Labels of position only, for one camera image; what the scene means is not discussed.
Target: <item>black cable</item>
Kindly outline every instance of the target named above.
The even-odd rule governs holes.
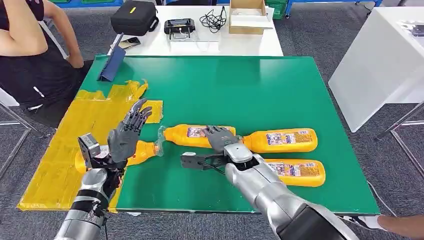
[[[106,240],[108,240],[108,229],[106,228],[106,222],[104,222],[103,225],[104,225],[104,234],[106,234]]]
[[[201,16],[199,21],[203,27],[209,28],[211,33],[216,34],[227,22],[227,11],[225,7],[222,6],[221,14],[215,16],[214,10],[212,9],[204,16]]]
[[[222,171],[221,169],[217,168],[217,167],[216,167],[216,166],[214,166],[214,165],[210,165],[210,164],[209,164],[209,163],[207,163],[207,162],[201,161],[201,162],[199,162],[199,164],[200,164],[200,165],[207,166],[207,167],[210,167],[210,168],[213,168],[213,169],[215,169],[218,173],[220,173],[220,174],[222,174],[222,175],[225,175],[225,172],[224,172],[224,171]]]
[[[368,11],[372,11],[372,9],[369,9],[365,4],[363,5],[363,7],[366,9],[366,10],[368,10]]]

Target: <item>cable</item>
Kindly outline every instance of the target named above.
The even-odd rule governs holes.
[[[210,168],[213,168],[213,169],[215,169],[218,173],[220,173],[220,174],[222,174],[222,175],[225,175],[225,172],[224,172],[224,171],[222,171],[221,169],[217,168],[217,167],[216,167],[216,166],[214,166],[214,165],[210,165],[210,164],[209,164],[209,163],[207,163],[207,162],[201,161],[201,162],[199,162],[199,164],[200,164],[200,165],[207,166],[207,167],[210,167]]]
[[[227,11],[222,6],[221,14],[215,16],[214,9],[212,9],[204,16],[201,16],[199,21],[203,27],[209,28],[211,33],[216,34],[227,22]]]
[[[374,192],[375,196],[378,198],[378,200],[380,200],[380,202],[391,212],[391,214],[393,214],[393,216],[397,217],[396,213],[394,213],[390,207],[387,206],[387,204],[382,200],[382,198],[380,197],[380,195],[377,193],[376,189],[374,188],[374,186],[371,184],[371,182],[366,181],[368,183],[368,185],[371,187],[372,192]]]
[[[197,49],[199,49],[202,53],[206,53],[206,52],[208,51],[209,46],[211,45],[211,42],[210,42],[210,41],[208,41],[208,42],[207,42],[207,49],[206,49],[206,50],[201,49],[201,48],[200,48],[200,46],[199,46],[199,43],[198,43],[198,41],[199,41],[199,36],[196,34],[196,31],[193,31],[193,32],[191,33],[191,36],[195,36],[195,38],[197,39],[197,41],[196,41],[196,40],[191,39],[191,38],[189,37],[189,34],[184,34],[184,33],[182,32],[181,27],[180,27],[178,30],[179,30],[179,33],[180,33],[181,35],[185,36],[185,37],[182,37],[182,38],[175,38],[175,36],[174,36],[173,40],[176,40],[176,41],[179,41],[179,42],[194,42],[194,43],[196,44],[196,46],[197,46]]]
[[[366,9],[366,10],[368,10],[368,11],[372,11],[372,9],[369,9],[365,4],[363,5],[363,7]]]
[[[380,197],[380,195],[377,193],[377,191],[376,191],[376,189],[374,188],[374,186],[371,184],[371,182],[369,182],[369,181],[366,181],[367,183],[368,183],[368,185],[371,187],[371,191],[374,193],[374,195],[378,198],[378,200],[380,200],[380,202],[390,211],[390,213],[393,215],[393,216],[395,216],[395,217],[397,217],[398,215],[396,215],[396,213],[395,212],[393,212],[391,209],[390,209],[390,207],[389,206],[387,206],[387,204],[383,201],[383,199]],[[337,216],[337,217],[339,217],[340,219],[342,219],[342,220],[345,220],[345,221],[348,221],[348,222],[350,222],[350,223],[353,223],[353,224],[356,224],[356,225],[358,225],[358,226],[360,226],[360,227],[362,227],[362,228],[364,228],[364,229],[368,229],[369,230],[369,228],[366,228],[365,226],[362,226],[361,224],[359,224],[359,223],[357,223],[357,222],[354,222],[354,221],[350,221],[350,220],[348,220],[348,219],[344,219],[343,217],[341,217],[341,216]]]
[[[104,223],[104,234],[106,234],[106,240],[108,240],[108,229],[106,228],[106,223]]]

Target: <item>robotic arm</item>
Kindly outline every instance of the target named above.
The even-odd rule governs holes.
[[[228,181],[263,214],[277,239],[359,240],[327,208],[291,192],[260,155],[239,143],[226,128],[208,126],[204,133],[218,154],[197,156],[186,152],[181,156],[183,167],[205,168],[201,164],[205,159],[212,159],[207,166],[225,165]]]
[[[101,148],[91,133],[78,138],[89,169],[55,240],[96,240],[106,223],[106,211],[121,185],[127,159],[136,152],[137,141],[151,107],[140,108],[147,100],[138,100],[116,129],[110,131],[106,148]]]
[[[124,121],[109,133],[108,147],[101,149],[89,133],[78,138],[85,164],[81,188],[55,240],[96,240],[106,222],[105,213],[116,188],[121,184],[127,158],[136,151],[137,140],[151,108],[139,111],[145,99],[136,102]],[[258,209],[277,239],[359,240],[327,208],[291,192],[264,159],[253,154],[226,128],[208,126],[204,131],[217,154],[199,156],[186,152],[186,168],[217,168],[225,165],[226,178]]]

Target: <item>cardboard box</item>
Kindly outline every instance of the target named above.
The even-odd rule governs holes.
[[[262,35],[272,29],[267,18],[264,0],[230,0],[229,33]]]

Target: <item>phone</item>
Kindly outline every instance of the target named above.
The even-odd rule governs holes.
[[[136,36],[119,42],[119,46],[122,49],[128,49],[128,48],[140,45],[140,44],[141,44],[141,42],[140,42],[139,38],[136,37]]]
[[[415,37],[424,37],[424,25],[415,25],[411,33]]]

